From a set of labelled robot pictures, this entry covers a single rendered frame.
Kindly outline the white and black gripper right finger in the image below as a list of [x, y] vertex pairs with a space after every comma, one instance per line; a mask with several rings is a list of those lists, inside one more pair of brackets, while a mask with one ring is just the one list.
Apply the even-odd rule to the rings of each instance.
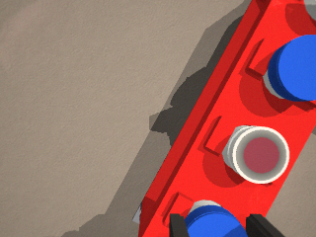
[[251, 213], [246, 217], [248, 237], [285, 237], [260, 213]]

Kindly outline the red tube rack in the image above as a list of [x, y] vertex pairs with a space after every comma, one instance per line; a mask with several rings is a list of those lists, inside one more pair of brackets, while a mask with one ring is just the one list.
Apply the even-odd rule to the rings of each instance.
[[[304, 0], [251, 1], [142, 201], [138, 237], [169, 237], [170, 213], [186, 218], [202, 199], [229, 210], [245, 231], [251, 213], [266, 216], [316, 124], [316, 100], [280, 99], [263, 76], [279, 47], [305, 35], [316, 35], [316, 21]], [[222, 151], [240, 125], [283, 136], [289, 162], [279, 178], [256, 184], [226, 165]]]

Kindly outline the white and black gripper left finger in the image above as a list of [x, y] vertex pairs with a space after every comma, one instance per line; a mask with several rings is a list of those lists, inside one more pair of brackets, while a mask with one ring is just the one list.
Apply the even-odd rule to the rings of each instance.
[[190, 237], [185, 218], [180, 213], [170, 213], [169, 237]]

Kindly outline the dark grey bolted mounting bracket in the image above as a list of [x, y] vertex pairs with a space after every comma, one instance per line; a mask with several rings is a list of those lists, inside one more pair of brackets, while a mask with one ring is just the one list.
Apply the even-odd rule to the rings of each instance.
[[140, 206], [139, 206], [137, 212], [135, 213], [135, 215], [134, 215], [133, 218], [132, 218], [132, 220], [133, 220], [134, 222], [138, 223], [138, 224], [140, 223], [140, 221], [139, 221], [139, 215], [140, 215], [140, 213], [141, 213], [141, 208], [142, 208], [142, 202], [141, 202], [141, 204], [140, 204]]

